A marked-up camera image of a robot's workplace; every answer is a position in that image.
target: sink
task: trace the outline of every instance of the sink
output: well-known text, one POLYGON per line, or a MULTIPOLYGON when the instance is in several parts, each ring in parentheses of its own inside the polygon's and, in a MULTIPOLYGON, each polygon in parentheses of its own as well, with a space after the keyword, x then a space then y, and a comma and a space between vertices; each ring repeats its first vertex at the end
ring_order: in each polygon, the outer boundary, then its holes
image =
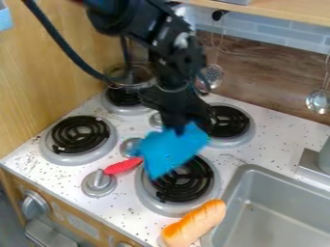
POLYGON ((330 192, 255 165, 237 169, 203 247, 329 247, 330 192))

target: tile backsplash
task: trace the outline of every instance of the tile backsplash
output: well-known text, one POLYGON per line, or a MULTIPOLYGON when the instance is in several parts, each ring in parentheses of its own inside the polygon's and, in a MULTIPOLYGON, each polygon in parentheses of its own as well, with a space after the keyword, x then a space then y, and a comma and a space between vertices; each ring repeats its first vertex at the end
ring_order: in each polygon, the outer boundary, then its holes
POLYGON ((264 41, 327 54, 330 50, 330 27, 229 12, 213 21, 211 8, 189 7, 188 19, 194 19, 199 30, 223 33, 254 41, 264 41))

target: black cable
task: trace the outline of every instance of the black cable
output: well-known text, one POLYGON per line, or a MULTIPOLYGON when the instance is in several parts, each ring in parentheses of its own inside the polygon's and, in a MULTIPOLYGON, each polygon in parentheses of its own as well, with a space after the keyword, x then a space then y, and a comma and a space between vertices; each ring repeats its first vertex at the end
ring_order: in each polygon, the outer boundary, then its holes
MULTIPOLYGON (((38 7, 34 0, 24 0, 22 1, 26 7, 32 12, 32 14, 38 19, 47 33, 51 36, 51 38, 61 47, 61 49, 67 54, 67 56, 81 69, 85 72, 89 73, 92 77, 102 80, 105 83, 109 83, 110 81, 119 81, 126 78, 126 74, 123 77, 107 77, 106 75, 98 72, 93 69, 90 65, 88 65, 66 42, 66 40, 61 36, 61 34, 57 31, 54 25, 50 22, 47 16, 43 13, 43 11, 38 7)), ((124 52, 124 59, 126 63, 129 63, 130 57, 128 54, 127 43, 124 37, 121 37, 121 45, 124 52)), ((125 73, 129 69, 129 66, 126 66, 125 73)))

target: white countertop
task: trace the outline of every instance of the white countertop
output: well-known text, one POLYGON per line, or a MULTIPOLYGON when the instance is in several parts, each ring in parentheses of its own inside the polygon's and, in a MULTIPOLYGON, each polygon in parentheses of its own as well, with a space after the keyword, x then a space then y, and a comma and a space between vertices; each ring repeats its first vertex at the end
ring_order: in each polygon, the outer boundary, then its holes
MULTIPOLYGON (((207 96, 205 101, 225 102, 238 106, 247 111, 257 125, 254 139, 246 145, 225 150, 205 148, 201 151, 201 155, 212 161, 220 173, 221 194, 235 169, 243 164, 260 165, 330 191, 330 187, 294 174, 303 149, 319 151, 330 135, 329 126, 222 96, 207 96)), ((32 182, 49 194, 93 216, 120 233, 138 240, 144 246, 157 246, 156 239, 161 228, 178 219, 160 216, 140 203, 134 188, 135 171, 118 176, 119 183, 115 191, 101 199, 86 197, 80 189, 82 179, 90 172, 123 160, 119 154, 119 144, 122 140, 144 137, 147 132, 153 130, 149 125, 151 114, 142 117, 111 115, 100 106, 98 95, 70 112, 69 115, 103 117, 117 128, 120 142, 108 155, 88 165, 58 166, 41 157, 38 145, 40 134, 6 156, 1 163, 11 173, 32 182)))

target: blue cloth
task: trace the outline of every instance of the blue cloth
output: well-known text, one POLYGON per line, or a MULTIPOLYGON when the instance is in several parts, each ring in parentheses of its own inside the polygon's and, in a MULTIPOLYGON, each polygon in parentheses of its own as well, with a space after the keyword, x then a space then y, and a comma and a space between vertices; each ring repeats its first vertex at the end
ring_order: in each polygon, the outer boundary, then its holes
POLYGON ((146 172, 151 179, 156 179, 183 165, 207 142, 207 134, 189 123, 180 136, 173 129, 149 133, 139 142, 134 154, 144 157, 146 172))

